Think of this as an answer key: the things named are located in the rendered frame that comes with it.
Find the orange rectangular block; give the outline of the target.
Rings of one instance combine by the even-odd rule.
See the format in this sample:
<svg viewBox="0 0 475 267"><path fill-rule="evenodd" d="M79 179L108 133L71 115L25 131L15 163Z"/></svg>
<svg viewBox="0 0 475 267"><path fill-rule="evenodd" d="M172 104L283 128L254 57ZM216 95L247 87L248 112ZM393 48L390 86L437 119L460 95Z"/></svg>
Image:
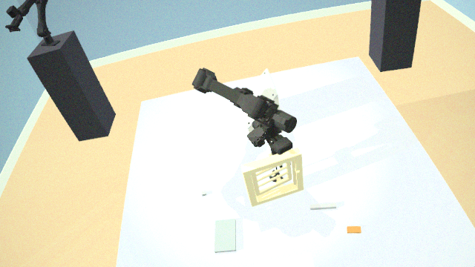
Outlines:
<svg viewBox="0 0 475 267"><path fill-rule="evenodd" d="M361 226L347 226L347 233L361 234Z"/></svg>

